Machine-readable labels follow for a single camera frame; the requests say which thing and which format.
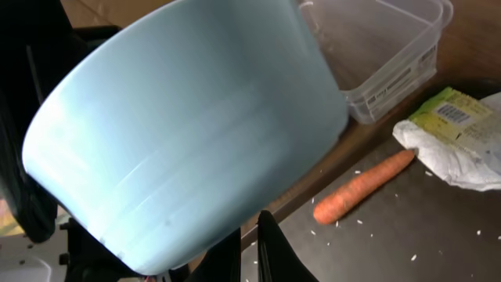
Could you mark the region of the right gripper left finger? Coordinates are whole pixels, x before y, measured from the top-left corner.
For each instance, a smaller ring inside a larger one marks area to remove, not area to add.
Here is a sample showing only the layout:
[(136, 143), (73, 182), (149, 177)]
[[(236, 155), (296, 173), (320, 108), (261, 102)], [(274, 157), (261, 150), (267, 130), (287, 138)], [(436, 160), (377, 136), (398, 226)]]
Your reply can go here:
[(240, 228), (208, 250), (186, 282), (240, 282)]

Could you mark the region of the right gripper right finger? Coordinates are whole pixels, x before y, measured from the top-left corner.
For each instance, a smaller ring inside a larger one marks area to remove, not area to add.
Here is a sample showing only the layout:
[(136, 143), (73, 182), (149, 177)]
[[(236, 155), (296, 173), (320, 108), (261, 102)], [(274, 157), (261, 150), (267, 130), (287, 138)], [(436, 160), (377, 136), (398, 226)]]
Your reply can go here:
[(267, 210), (261, 211), (258, 217), (258, 281), (318, 282)]

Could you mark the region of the light blue rice bowl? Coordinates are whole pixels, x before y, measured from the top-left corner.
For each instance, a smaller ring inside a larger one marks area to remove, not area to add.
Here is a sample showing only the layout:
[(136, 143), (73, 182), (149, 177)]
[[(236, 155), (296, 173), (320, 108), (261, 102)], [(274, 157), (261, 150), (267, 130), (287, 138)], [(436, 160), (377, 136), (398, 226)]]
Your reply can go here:
[(295, 1), (183, 0), (114, 35), (53, 89), (22, 162), (126, 266), (154, 275), (274, 201), (347, 123)]

